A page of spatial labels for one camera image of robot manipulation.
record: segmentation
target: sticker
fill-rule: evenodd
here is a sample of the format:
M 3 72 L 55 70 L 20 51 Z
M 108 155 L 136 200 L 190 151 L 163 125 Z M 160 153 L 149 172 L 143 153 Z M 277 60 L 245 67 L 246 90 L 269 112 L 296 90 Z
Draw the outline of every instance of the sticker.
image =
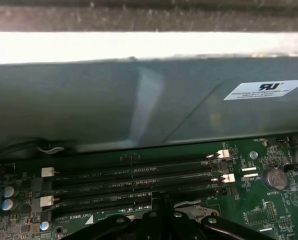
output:
M 297 87 L 298 80 L 241 83 L 224 100 L 282 97 Z
M 84 225 L 93 224 L 93 215 L 88 219 Z

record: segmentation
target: metal panel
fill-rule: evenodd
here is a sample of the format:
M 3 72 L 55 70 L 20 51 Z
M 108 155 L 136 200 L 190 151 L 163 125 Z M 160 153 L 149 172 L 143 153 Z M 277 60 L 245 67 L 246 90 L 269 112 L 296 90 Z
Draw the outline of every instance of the metal panel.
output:
M 298 88 L 223 100 L 298 80 L 298 34 L 110 34 L 0 35 L 0 142 L 73 138 L 85 152 L 298 131 Z

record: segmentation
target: white triangle marking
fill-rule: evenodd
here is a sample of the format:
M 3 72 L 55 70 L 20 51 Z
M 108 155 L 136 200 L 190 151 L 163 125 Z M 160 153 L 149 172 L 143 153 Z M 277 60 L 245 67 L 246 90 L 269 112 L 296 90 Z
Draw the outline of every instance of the white triangle marking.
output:
M 84 225 L 93 224 L 93 215 L 88 219 Z

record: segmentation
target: capacitor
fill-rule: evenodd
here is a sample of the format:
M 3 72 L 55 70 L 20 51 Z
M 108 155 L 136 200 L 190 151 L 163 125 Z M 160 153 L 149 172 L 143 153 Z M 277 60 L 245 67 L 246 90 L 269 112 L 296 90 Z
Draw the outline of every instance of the capacitor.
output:
M 2 203 L 1 203 L 1 209 L 4 211 L 9 211 L 11 209 L 14 209 L 17 205 L 16 200 L 13 199 L 5 199 Z
M 15 195 L 15 189 L 12 186 L 6 186 L 2 192 L 2 196 L 4 198 L 9 198 L 11 196 Z
M 49 227 L 50 227 L 49 222 L 43 221 L 42 223 L 40 223 L 40 230 L 41 231 L 46 231 L 46 230 L 49 229 Z

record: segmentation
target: motherboard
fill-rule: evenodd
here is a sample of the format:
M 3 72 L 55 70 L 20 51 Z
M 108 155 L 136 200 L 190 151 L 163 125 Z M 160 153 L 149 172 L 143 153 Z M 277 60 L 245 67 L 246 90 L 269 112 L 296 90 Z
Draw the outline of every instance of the motherboard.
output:
M 287 138 L 0 162 L 0 240 L 59 240 L 152 192 L 277 240 L 298 240 L 298 166 Z

